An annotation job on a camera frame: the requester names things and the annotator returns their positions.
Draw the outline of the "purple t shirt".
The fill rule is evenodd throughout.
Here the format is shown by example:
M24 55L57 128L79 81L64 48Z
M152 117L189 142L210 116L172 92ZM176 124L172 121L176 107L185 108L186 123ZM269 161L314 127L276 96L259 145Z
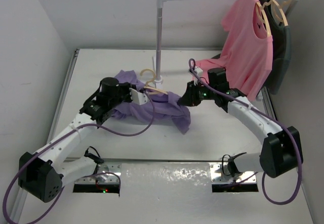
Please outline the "purple t shirt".
M153 102L143 105L135 103L121 103L112 114L113 118L125 119L133 116L142 123L149 123L154 117L155 122L171 120L182 134L186 134L191 124L190 111L185 106L179 106L180 96L168 92L167 94L150 95Z

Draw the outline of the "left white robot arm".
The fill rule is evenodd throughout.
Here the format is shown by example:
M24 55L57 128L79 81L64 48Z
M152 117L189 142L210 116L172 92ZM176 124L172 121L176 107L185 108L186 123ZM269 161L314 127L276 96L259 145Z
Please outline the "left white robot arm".
M19 159L18 185L41 201L48 203L58 195L63 186L64 174L59 166L82 140L98 129L123 102L132 102L129 82L106 77L98 89L83 103L74 120L44 147L35 153L24 153Z

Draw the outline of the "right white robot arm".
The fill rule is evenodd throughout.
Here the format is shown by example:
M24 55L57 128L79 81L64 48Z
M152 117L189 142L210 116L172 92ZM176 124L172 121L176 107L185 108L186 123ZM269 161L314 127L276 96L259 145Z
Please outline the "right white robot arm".
M208 82L205 84L198 79L188 82L178 105L195 107L203 100L212 100L244 124L262 145L259 153L244 152L230 157L224 172L226 175L235 177L245 171L256 171L276 178L301 167L302 148L296 128L284 128L253 107L244 93L229 86L223 68L208 70Z

